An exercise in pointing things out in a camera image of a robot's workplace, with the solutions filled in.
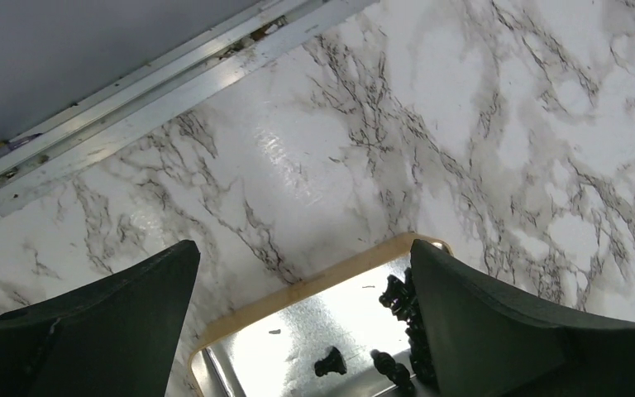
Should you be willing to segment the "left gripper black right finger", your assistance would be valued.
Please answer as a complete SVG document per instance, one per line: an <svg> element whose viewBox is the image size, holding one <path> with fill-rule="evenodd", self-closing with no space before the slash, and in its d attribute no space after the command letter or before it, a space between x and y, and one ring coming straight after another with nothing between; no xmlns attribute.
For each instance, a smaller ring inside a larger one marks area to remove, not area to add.
<svg viewBox="0 0 635 397"><path fill-rule="evenodd" d="M635 323L496 280L416 240L413 283L443 396L635 396Z"/></svg>

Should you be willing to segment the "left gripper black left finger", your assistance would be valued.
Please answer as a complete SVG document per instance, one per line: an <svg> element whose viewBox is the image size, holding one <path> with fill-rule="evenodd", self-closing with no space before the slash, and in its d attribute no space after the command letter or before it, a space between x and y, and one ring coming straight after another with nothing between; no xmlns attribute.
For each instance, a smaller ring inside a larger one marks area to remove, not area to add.
<svg viewBox="0 0 635 397"><path fill-rule="evenodd" d="M200 262L184 240L0 315L0 396L162 396Z"/></svg>

